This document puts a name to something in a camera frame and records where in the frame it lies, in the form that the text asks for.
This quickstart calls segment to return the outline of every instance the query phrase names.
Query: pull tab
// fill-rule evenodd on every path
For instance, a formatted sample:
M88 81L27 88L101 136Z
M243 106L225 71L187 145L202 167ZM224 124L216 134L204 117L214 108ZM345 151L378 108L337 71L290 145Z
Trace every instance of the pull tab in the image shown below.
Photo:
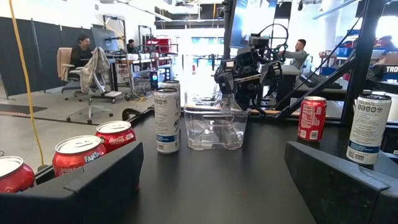
M92 144L91 141L76 142L75 147L84 147L84 146L89 146L91 144Z
M121 129L124 128L123 125L117 124L117 125L112 125L111 129Z

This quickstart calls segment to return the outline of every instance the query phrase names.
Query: soda can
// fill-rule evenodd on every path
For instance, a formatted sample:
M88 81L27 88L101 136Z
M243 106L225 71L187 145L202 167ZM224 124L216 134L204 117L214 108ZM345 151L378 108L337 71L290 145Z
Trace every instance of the soda can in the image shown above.
M364 165L376 163L391 103L390 96L358 97L346 153L348 159Z
M169 154L180 149L180 98L176 88L158 88L155 99L157 150Z
M326 120L326 99L307 96L301 103L298 137L306 141L320 141Z
M176 88L178 97L181 99L181 86L180 86L180 81L178 80L169 80L169 81L164 81L162 83L162 88ZM178 108L181 108L181 102L178 100Z
M0 157L0 192L21 192L34 185L35 174L21 157Z
M127 121L106 122L97 126L96 130L95 136L101 138L106 153L136 140L136 134Z
M55 146L52 159L55 176L66 174L106 154L106 148L97 136L77 136Z

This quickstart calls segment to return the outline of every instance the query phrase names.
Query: black tabletop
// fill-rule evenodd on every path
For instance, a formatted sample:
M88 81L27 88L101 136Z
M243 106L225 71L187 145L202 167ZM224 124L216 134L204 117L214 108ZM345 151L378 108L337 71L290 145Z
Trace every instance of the black tabletop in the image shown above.
M191 150L183 118L181 124L180 150L171 155L156 151L153 116L134 128L144 164L123 223L315 223L284 161L297 124L249 122L244 146L235 151ZM348 137L348 130L326 127L313 147L345 157ZM374 169L388 167L380 162Z

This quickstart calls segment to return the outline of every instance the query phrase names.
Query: dark hair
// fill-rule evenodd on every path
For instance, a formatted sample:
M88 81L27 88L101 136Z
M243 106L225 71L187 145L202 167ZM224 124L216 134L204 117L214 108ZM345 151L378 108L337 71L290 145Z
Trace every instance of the dark hair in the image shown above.
M307 41L305 41L304 39L300 39L300 40L298 40L298 41L300 41L301 43L303 43L304 47L305 47L306 44L307 44Z
M86 34L80 34L77 38L77 42L80 43L80 41L83 41L85 39L89 39L89 37Z
M387 36L381 37L380 40L392 40L392 36L387 35Z

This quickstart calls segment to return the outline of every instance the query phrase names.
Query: clear plastic container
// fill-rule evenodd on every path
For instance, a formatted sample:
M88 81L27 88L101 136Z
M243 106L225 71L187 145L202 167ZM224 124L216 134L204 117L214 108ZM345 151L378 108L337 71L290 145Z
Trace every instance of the clear plastic container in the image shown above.
M222 110L220 105L196 105L192 104L194 101L185 95L188 147L194 150L242 147L249 111L240 108Z

